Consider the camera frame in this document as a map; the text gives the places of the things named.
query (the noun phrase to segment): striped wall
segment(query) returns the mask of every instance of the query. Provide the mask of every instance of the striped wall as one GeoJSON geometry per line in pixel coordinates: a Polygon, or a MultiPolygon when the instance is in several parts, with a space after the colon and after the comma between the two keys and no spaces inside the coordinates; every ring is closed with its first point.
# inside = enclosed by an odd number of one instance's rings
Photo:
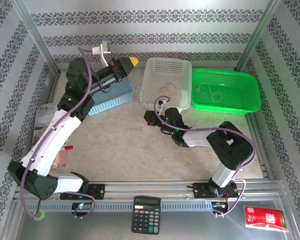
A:
{"type": "Polygon", "coordinates": [[[259,81],[262,107],[255,118],[300,231],[300,0],[282,1],[246,71],[259,81]]]}
{"type": "Polygon", "coordinates": [[[16,188],[8,164],[30,149],[36,107],[55,77],[11,2],[0,0],[0,236],[16,188]]]}
{"type": "MultiPolygon", "coordinates": [[[[269,0],[26,0],[60,69],[107,40],[113,57],[183,58],[194,67],[235,67],[269,0]]],[[[100,59],[92,57],[92,67],[100,59]]]]}

